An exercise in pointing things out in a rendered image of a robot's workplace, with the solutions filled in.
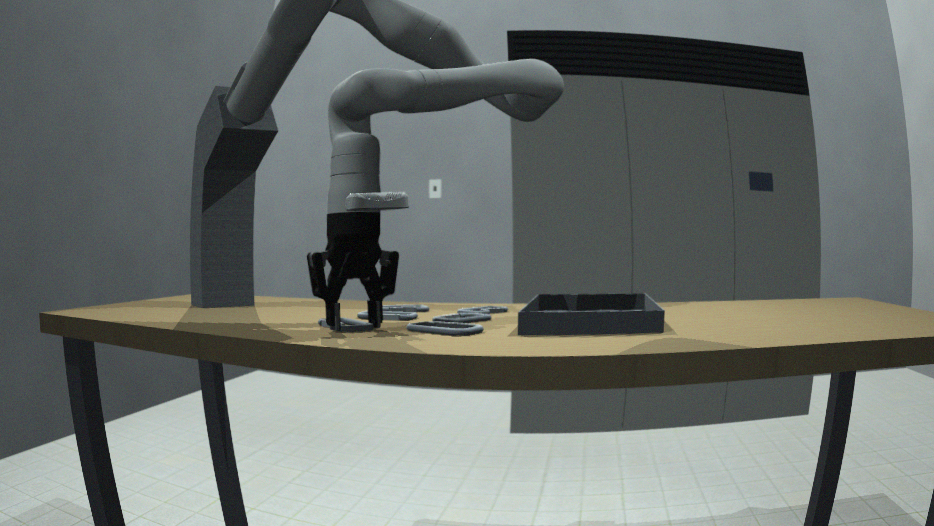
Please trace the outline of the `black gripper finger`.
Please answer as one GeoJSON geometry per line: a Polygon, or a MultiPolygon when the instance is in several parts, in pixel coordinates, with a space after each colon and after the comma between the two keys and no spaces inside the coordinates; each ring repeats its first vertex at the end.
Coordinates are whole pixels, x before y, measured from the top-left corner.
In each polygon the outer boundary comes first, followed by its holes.
{"type": "Polygon", "coordinates": [[[381,256],[379,258],[379,263],[381,265],[380,278],[372,254],[370,252],[364,252],[362,254],[362,259],[368,276],[370,276],[367,277],[367,279],[360,279],[370,298],[370,300],[367,300],[368,323],[372,323],[374,328],[380,328],[383,322],[383,298],[395,292],[399,253],[397,251],[381,250],[381,256]]]}
{"type": "Polygon", "coordinates": [[[351,267],[354,264],[356,256],[352,252],[346,254],[339,276],[337,276],[333,268],[331,268],[327,279],[328,284],[326,286],[324,267],[326,265],[327,258],[329,258],[328,250],[308,253],[307,261],[311,287],[313,295],[325,301],[326,323],[329,325],[330,330],[340,331],[340,303],[338,303],[338,300],[342,288],[346,285],[351,267]]]}

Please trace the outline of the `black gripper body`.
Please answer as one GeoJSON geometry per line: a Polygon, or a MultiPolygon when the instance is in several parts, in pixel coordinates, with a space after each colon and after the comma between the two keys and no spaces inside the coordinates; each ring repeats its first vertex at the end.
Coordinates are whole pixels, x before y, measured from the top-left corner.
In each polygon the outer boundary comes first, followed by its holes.
{"type": "Polygon", "coordinates": [[[352,252],[356,258],[351,267],[348,279],[367,279],[368,273],[364,265],[362,254],[370,252],[374,264],[381,256],[379,246],[380,213],[378,212],[342,212],[327,214],[327,258],[329,264],[338,276],[347,253],[352,252]],[[364,238],[372,237],[372,238],[364,238]],[[375,238],[373,238],[375,237],[375,238]]]}

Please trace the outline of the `grey carabiner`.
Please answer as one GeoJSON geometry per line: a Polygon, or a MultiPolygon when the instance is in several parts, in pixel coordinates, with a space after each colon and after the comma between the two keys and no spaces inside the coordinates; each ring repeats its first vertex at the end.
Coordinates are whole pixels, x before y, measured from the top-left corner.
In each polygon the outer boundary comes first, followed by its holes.
{"type": "MultiPolygon", "coordinates": [[[[324,327],[329,327],[329,325],[327,325],[326,323],[326,320],[323,320],[323,319],[326,319],[326,318],[322,318],[318,320],[319,325],[322,325],[324,327]]],[[[349,318],[341,318],[341,329],[338,332],[371,331],[373,329],[374,329],[374,325],[372,323],[349,319],[349,318]],[[345,325],[345,324],[348,324],[348,325],[345,325]],[[358,324],[361,324],[361,325],[358,325],[358,324]]]]}
{"type": "Polygon", "coordinates": [[[456,323],[471,323],[471,322],[480,322],[488,321],[491,319],[491,315],[482,314],[482,313],[457,313],[449,315],[441,315],[432,318],[432,321],[436,322],[456,322],[456,323]],[[443,318],[439,318],[443,317],[443,318]],[[448,319],[451,318],[451,319],[448,319]]]}
{"type": "Polygon", "coordinates": [[[482,307],[458,309],[457,313],[493,314],[493,313],[504,313],[507,311],[508,311],[508,308],[503,307],[503,306],[482,306],[482,307]]]}
{"type": "Polygon", "coordinates": [[[391,311],[391,312],[427,312],[429,311],[429,307],[425,305],[382,305],[382,307],[383,307],[383,311],[391,311]]]}
{"type": "Polygon", "coordinates": [[[472,334],[481,333],[484,330],[483,326],[477,325],[477,324],[430,322],[430,321],[410,323],[406,326],[406,328],[409,331],[453,335],[453,336],[472,335],[472,334]],[[453,328],[457,328],[457,329],[453,329],[453,328]],[[465,328],[465,329],[461,329],[461,328],[465,328]]]}
{"type": "MultiPolygon", "coordinates": [[[[359,312],[357,314],[358,318],[368,319],[368,314],[363,314],[363,313],[368,313],[368,311],[359,312]]],[[[414,312],[383,311],[383,320],[412,320],[417,317],[418,317],[418,314],[414,312]]]]}

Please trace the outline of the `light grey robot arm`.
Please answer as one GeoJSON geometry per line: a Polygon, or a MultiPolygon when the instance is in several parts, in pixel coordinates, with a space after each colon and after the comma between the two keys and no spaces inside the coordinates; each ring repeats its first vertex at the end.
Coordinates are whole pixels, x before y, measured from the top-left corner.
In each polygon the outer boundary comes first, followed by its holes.
{"type": "Polygon", "coordinates": [[[377,193],[380,144],[371,135],[372,114],[443,111],[484,99],[531,122],[563,93],[563,79],[548,63],[522,59],[484,65],[451,24],[400,0],[280,0],[223,101],[235,118],[247,123],[264,118],[328,12],[359,23],[388,49],[430,69],[366,69],[335,87],[328,107],[327,214],[409,208],[406,193],[377,193]]]}

